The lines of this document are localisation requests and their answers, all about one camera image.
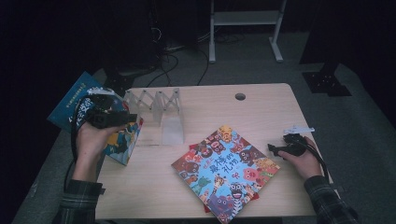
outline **book cover illustration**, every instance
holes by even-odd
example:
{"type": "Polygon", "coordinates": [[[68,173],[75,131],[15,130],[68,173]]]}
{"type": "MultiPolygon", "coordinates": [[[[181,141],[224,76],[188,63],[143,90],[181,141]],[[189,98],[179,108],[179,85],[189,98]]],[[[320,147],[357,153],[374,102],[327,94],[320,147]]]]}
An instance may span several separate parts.
{"type": "Polygon", "coordinates": [[[172,167],[223,224],[229,223],[279,170],[228,125],[192,145],[172,167]]]}
{"type": "MultiPolygon", "coordinates": [[[[60,127],[61,129],[71,133],[71,121],[75,112],[75,108],[79,99],[89,94],[89,91],[95,91],[102,88],[102,85],[97,82],[89,73],[84,72],[72,88],[67,92],[61,102],[53,109],[47,117],[47,120],[60,127]]],[[[125,104],[116,93],[109,95],[113,98],[112,110],[121,111],[128,110],[128,105],[125,104]]],[[[85,99],[81,103],[78,111],[77,127],[82,124],[85,117],[85,112],[94,107],[94,102],[91,99],[85,99]]]]}
{"type": "Polygon", "coordinates": [[[129,122],[124,130],[110,135],[105,148],[107,156],[119,161],[123,165],[127,165],[142,125],[143,119],[139,119],[136,122],[129,122]]]}
{"type": "MultiPolygon", "coordinates": [[[[61,129],[71,133],[71,122],[79,99],[89,94],[105,94],[111,97],[112,102],[110,109],[114,111],[129,111],[128,104],[123,101],[114,91],[102,88],[89,73],[84,72],[72,88],[67,92],[61,102],[49,114],[48,120],[60,127],[61,129]]],[[[81,102],[79,110],[77,110],[77,128],[79,128],[85,118],[88,109],[95,106],[94,102],[87,98],[81,102]]],[[[126,165],[131,157],[136,143],[137,136],[140,134],[143,119],[138,118],[136,122],[130,122],[126,128],[118,133],[113,133],[107,139],[105,153],[114,160],[126,165]]]]}

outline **sleeve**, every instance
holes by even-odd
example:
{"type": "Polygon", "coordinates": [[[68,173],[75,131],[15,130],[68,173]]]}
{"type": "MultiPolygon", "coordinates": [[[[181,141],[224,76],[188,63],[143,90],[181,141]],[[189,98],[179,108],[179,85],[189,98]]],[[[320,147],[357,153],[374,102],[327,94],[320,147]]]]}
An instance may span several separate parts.
{"type": "Polygon", "coordinates": [[[355,210],[338,197],[323,176],[307,179],[304,187],[317,213],[318,223],[359,223],[355,210]]]}
{"type": "Polygon", "coordinates": [[[102,184],[70,180],[52,223],[94,223],[102,184]]]}

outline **wooden table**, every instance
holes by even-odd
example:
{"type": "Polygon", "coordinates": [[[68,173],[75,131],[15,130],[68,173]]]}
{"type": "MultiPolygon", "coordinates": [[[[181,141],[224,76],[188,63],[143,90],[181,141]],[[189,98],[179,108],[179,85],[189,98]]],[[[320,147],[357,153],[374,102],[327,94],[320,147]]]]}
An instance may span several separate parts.
{"type": "MultiPolygon", "coordinates": [[[[162,146],[160,128],[144,124],[132,158],[123,166],[106,157],[98,182],[106,192],[100,196],[96,218],[205,218],[203,203],[171,167],[187,152],[223,124],[230,125],[253,146],[274,160],[280,171],[237,217],[313,216],[296,170],[268,151],[267,144],[285,146],[283,130],[293,125],[307,127],[304,115],[287,84],[180,87],[185,143],[162,146]],[[237,93],[246,99],[235,99],[237,93]]],[[[133,89],[138,94],[172,92],[173,88],[133,89]]],[[[313,139],[311,133],[304,135],[313,139]]]]}

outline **shelf leg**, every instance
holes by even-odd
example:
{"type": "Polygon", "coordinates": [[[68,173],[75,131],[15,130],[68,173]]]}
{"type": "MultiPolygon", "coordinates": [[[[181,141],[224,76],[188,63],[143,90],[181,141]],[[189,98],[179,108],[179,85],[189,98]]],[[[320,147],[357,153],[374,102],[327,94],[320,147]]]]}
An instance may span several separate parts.
{"type": "Polygon", "coordinates": [[[215,52],[215,1],[212,0],[210,6],[210,41],[209,41],[209,62],[216,62],[215,52]]]}
{"type": "Polygon", "coordinates": [[[274,31],[274,37],[270,37],[269,38],[270,44],[271,44],[271,48],[272,48],[272,50],[273,50],[273,52],[275,54],[277,63],[283,63],[283,57],[280,54],[280,50],[279,50],[279,47],[277,46],[276,41],[277,41],[277,38],[279,36],[279,30],[280,30],[280,25],[282,24],[283,15],[285,14],[286,2],[287,2],[287,0],[283,0],[282,1],[282,5],[280,6],[279,14],[277,16],[275,31],[274,31]]]}

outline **hand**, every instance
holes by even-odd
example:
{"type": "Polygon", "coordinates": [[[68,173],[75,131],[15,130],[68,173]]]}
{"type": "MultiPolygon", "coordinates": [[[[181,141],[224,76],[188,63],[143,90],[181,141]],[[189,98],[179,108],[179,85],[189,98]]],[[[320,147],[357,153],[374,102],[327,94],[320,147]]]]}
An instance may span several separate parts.
{"type": "MultiPolygon", "coordinates": [[[[304,137],[304,139],[310,146],[312,146],[314,149],[317,149],[315,143],[311,139],[308,137],[304,137]]],[[[293,156],[285,151],[279,151],[278,154],[283,159],[293,164],[304,180],[314,175],[322,175],[320,164],[317,158],[308,150],[306,150],[305,153],[299,157],[293,156]]]]}
{"type": "Polygon", "coordinates": [[[96,165],[99,162],[103,149],[106,147],[107,138],[114,132],[125,128],[111,127],[97,129],[89,122],[85,122],[78,130],[77,151],[78,159],[73,179],[83,181],[96,181],[96,165]]]}

